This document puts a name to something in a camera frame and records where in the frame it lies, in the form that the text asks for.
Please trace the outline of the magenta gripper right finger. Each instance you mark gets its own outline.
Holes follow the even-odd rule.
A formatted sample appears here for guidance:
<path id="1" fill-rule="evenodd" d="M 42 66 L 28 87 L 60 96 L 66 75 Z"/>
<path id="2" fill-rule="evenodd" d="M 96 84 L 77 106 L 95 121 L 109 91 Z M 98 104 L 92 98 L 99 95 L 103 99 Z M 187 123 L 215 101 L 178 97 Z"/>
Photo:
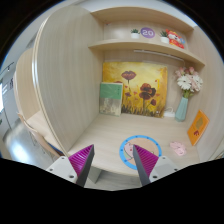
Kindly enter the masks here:
<path id="1" fill-rule="evenodd" d="M 158 157 L 138 145 L 133 146 L 133 156 L 143 186 L 179 170 L 168 157 Z"/>

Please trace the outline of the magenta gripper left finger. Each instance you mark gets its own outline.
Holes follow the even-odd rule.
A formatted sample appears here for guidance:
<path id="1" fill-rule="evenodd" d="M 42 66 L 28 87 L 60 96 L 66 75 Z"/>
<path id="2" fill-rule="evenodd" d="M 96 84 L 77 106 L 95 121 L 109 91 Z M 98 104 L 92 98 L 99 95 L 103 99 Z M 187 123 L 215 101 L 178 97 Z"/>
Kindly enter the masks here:
<path id="1" fill-rule="evenodd" d="M 94 154 L 94 145 L 89 145 L 69 157 L 59 157 L 47 168 L 47 171 L 83 187 L 86 183 Z"/>

